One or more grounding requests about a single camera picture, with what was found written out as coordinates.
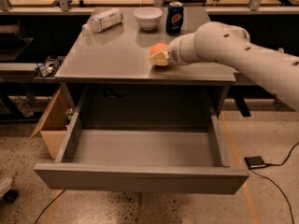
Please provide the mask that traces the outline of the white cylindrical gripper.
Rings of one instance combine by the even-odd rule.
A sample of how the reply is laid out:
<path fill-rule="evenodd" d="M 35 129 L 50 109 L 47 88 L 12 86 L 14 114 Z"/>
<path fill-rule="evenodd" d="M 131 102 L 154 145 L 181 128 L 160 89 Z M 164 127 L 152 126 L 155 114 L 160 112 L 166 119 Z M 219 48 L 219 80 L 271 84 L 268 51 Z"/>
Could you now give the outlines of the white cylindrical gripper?
<path fill-rule="evenodd" d="M 152 66 L 168 66 L 169 58 L 171 64 L 188 65 L 199 63 L 202 59 L 198 56 L 194 44 L 194 34 L 181 35 L 169 43 L 168 53 L 159 51 L 149 56 Z"/>

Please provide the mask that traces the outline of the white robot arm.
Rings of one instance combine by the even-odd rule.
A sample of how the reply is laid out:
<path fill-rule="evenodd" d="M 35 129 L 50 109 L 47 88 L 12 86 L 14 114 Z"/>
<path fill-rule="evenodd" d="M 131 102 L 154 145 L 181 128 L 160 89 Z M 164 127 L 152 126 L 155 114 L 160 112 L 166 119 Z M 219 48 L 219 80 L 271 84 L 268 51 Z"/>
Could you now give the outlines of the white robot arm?
<path fill-rule="evenodd" d="M 252 44 L 248 32 L 238 26 L 216 21 L 204 23 L 193 33 L 154 46 L 149 62 L 153 66 L 227 65 L 293 110 L 299 110 L 299 57 Z"/>

